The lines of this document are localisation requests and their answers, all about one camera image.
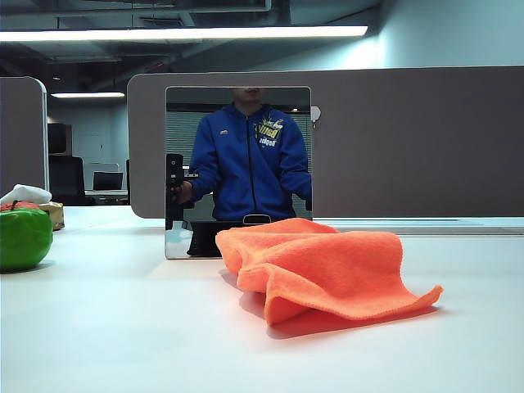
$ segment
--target gray partition panel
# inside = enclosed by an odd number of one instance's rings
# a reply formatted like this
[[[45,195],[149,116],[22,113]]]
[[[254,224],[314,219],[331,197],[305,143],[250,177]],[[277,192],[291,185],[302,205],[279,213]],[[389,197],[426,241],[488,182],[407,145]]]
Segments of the gray partition panel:
[[[0,195],[17,183],[49,189],[46,115],[40,81],[0,78]]]
[[[524,215],[524,67],[137,75],[131,202],[164,215],[165,89],[309,86],[314,217]]]

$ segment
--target fluorescent light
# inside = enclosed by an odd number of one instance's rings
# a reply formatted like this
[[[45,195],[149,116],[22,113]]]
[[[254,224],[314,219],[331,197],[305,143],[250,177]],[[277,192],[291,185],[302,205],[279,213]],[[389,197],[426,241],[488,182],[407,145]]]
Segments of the fluorescent light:
[[[142,41],[158,39],[235,39],[358,37],[367,26],[240,27],[213,29],[120,29],[2,31],[1,42],[26,41]]]
[[[108,98],[123,97],[123,93],[53,93],[56,98]]]

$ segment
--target jacket zipper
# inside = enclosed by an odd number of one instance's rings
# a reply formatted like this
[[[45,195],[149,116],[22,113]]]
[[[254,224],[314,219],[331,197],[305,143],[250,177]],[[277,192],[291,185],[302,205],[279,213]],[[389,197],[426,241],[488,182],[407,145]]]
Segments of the jacket zipper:
[[[253,183],[253,164],[251,163],[251,136],[249,134],[249,117],[246,116],[246,136],[247,136],[247,156],[249,159],[249,177],[251,181],[251,195],[253,196],[253,206],[255,207],[254,213],[258,212],[258,206],[256,205],[255,197],[255,185]]]

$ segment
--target computer monitor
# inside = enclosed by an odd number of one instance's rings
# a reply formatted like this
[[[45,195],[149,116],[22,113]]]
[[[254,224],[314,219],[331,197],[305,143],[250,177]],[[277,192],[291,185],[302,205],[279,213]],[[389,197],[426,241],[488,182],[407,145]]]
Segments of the computer monitor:
[[[123,172],[93,172],[93,190],[120,190]]]

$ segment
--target mirror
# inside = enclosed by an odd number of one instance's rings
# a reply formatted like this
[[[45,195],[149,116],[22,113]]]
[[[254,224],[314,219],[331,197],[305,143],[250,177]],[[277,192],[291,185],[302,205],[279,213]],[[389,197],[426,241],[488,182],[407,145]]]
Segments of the mirror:
[[[215,234],[312,218],[307,87],[169,87],[165,256],[218,257]]]

